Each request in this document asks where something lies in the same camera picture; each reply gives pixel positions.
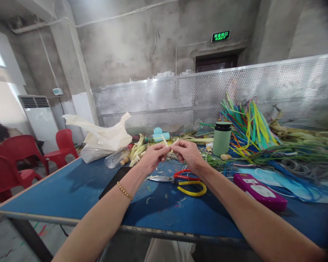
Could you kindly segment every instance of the exit sign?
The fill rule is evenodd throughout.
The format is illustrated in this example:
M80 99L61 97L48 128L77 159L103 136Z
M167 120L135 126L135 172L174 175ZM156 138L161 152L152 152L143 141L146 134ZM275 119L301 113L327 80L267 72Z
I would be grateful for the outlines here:
M226 40L230 39L230 32L231 31L214 33L211 37L211 42L215 43L215 42L226 41Z

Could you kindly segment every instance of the table edge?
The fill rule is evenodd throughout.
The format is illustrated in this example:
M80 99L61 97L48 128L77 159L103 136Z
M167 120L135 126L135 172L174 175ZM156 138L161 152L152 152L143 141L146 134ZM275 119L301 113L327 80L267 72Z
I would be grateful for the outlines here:
M72 162L66 164L63 168L65 168L66 166L69 166L71 163L77 161L77 160L80 159L80 158L81 158L81 157L78 157L78 158L74 159ZM14 195L14 196L11 197L10 199L6 200L5 202L0 203L0 208L1 208L2 206L6 205L7 203L9 203L10 201L14 200L15 198L19 197L21 194L25 193L25 192L28 191L29 189L31 189L31 188L35 187L36 185L40 184L40 183L43 182L44 180L46 180L46 179L52 177L52 176L55 175L58 171L61 171L63 168L57 169L55 172L53 172L52 174L49 174L48 176L44 177L42 180L36 182L35 184L32 184L30 187L24 189L23 191L21 191L21 192L19 192L18 194ZM9 213L14 213L14 214L17 214L17 213L15 213L15 212L1 211L1 210L0 210L0 213L7 213L7 214L9 214Z
M63 217L50 217L45 215L32 215L27 213L16 213L9 211L0 211L6 217L23 219L23 220L33 220L44 223L51 223L56 225L65 226L76 226L80 220L63 218ZM217 243L229 243L233 245L245 245L247 244L244 238L233 238L233 237L222 237L222 236L207 236L192 233L185 233L180 231L153 229L148 227L137 227L137 226L127 226L120 225L119 230L131 233L140 233L147 235L149 237L156 237L162 239L176 240L176 241L190 241L190 242L217 242Z

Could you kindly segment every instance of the metal fence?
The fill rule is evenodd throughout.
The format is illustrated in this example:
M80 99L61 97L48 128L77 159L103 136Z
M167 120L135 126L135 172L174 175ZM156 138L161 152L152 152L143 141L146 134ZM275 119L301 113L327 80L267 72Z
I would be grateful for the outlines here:
M100 126L111 127L129 112L131 135L155 127L181 134L209 132L226 94L234 102L257 98L269 120L282 109L286 126L328 129L328 55L320 55L161 79L121 83L93 91Z

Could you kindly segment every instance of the forearm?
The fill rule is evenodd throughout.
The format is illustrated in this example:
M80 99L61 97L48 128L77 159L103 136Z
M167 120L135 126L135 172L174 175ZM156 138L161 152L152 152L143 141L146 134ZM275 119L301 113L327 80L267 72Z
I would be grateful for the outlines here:
M210 166L198 174L265 261L323 261L326 254L280 216L252 199Z
M135 196L145 176L134 167L120 184ZM130 199L114 186L78 223L53 261L94 262L118 230L129 204Z

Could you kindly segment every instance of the pink pencil case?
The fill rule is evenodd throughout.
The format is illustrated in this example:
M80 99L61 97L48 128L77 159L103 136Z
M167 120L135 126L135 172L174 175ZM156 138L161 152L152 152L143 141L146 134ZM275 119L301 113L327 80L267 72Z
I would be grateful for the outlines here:
M252 198L273 211L283 211L288 201L252 175L234 173L233 182Z

